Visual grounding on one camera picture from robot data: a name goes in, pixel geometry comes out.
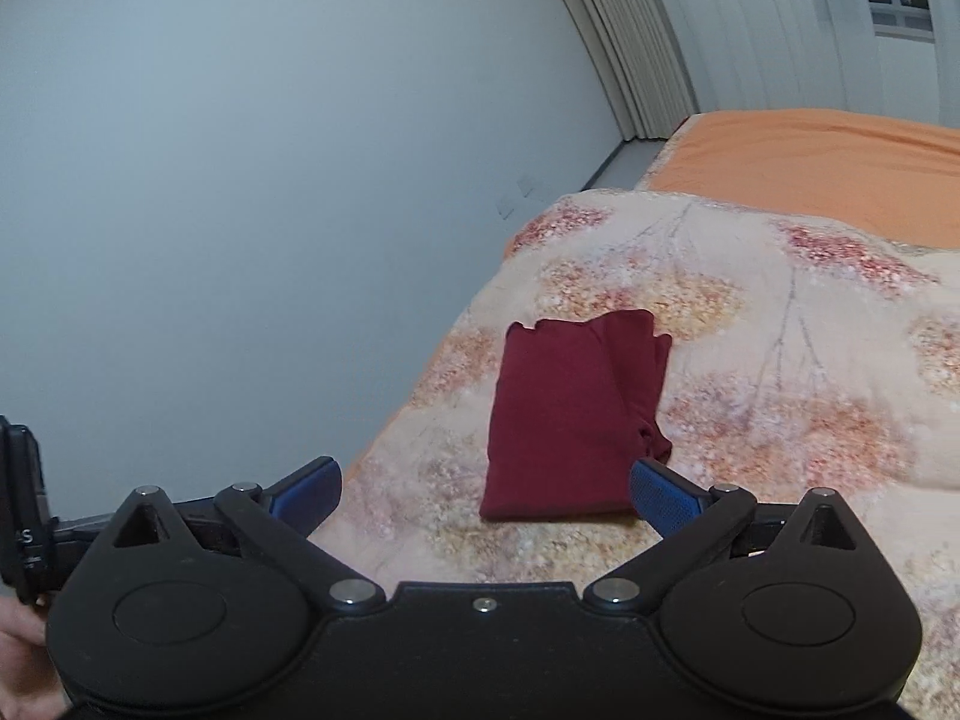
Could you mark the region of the person's left hand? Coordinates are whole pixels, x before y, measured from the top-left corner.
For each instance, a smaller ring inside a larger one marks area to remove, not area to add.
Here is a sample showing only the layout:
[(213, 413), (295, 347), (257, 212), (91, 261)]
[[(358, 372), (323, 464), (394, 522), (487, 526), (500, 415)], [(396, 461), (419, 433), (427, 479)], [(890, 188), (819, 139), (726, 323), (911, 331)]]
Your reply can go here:
[(16, 598), (0, 608), (0, 712), (3, 720), (53, 720), (67, 711), (46, 647), (46, 618)]

